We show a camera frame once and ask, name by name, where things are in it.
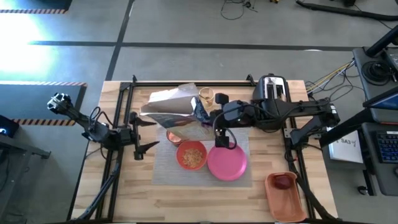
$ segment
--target wooden table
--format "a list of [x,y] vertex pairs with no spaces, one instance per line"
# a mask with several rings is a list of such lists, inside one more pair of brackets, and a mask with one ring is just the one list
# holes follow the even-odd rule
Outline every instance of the wooden table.
[[[308,100],[303,81],[288,81],[292,101]],[[104,82],[99,106],[112,120],[120,82]],[[135,87],[132,110],[139,112],[150,93],[169,88]],[[229,95],[230,100],[249,101],[253,87],[212,87],[216,93]],[[298,127],[310,118],[297,118]],[[140,128],[141,143],[156,141],[155,126]],[[91,142],[88,152],[98,144]],[[252,187],[186,187],[152,185],[152,171],[156,147],[151,148],[143,161],[135,161],[134,146],[124,150],[119,180],[114,222],[274,222],[269,211],[264,180],[272,172],[288,171],[284,159],[285,147],[280,132],[267,134],[252,128],[249,132]],[[314,148],[303,150],[310,187],[320,203],[337,217],[322,152]],[[81,215],[92,202],[101,185],[105,160],[98,152],[85,161],[72,217]],[[303,193],[302,207],[307,211]],[[103,216],[108,211],[105,201]]]

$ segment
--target placemat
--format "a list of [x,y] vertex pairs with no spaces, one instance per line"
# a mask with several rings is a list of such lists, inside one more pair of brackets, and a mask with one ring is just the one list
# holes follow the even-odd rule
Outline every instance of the placemat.
[[[234,128],[234,133],[238,145],[246,153],[248,164],[244,174],[234,181],[223,181],[217,179],[205,164],[200,170],[185,170],[180,167],[175,158],[175,147],[166,138],[166,129],[157,127],[157,139],[160,141],[156,145],[154,174],[152,184],[157,185],[184,185],[184,186],[206,186],[206,187],[251,187],[251,163],[249,152],[249,134],[250,128]],[[214,146],[214,141],[202,141],[207,152]]]

